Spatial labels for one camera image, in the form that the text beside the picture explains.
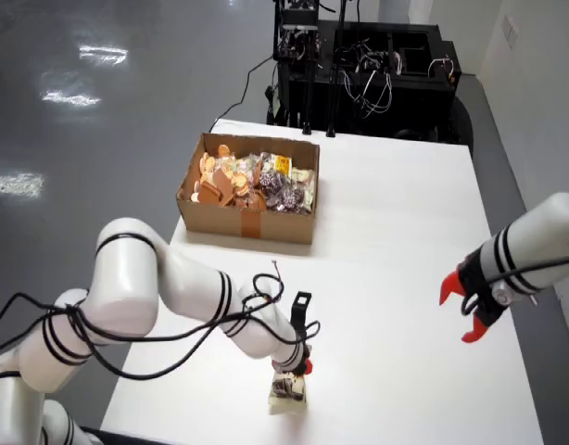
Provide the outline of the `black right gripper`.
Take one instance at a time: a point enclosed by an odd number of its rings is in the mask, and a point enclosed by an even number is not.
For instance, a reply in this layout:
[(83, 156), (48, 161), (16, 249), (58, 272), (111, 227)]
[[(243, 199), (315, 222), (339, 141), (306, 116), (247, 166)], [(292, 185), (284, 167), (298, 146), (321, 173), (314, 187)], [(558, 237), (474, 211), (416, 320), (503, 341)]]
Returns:
[(503, 281), (490, 282), (490, 279), (504, 272), (500, 256), (494, 253), (483, 254), (475, 251), (469, 254), (442, 281), (439, 305), (443, 305), (452, 294), (464, 298), (462, 315), (472, 314), (473, 326), (462, 335), (462, 342), (473, 344), (480, 340), (503, 312), (512, 304), (512, 290)]

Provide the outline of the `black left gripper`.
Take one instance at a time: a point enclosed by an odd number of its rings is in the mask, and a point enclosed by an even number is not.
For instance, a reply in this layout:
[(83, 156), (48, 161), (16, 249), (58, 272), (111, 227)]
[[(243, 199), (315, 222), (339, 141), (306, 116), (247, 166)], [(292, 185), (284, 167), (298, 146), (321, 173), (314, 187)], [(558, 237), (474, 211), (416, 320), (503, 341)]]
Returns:
[(311, 345), (307, 343), (296, 345), (291, 356), (284, 362), (272, 360), (272, 368), (279, 374), (310, 375), (313, 370), (310, 354)]

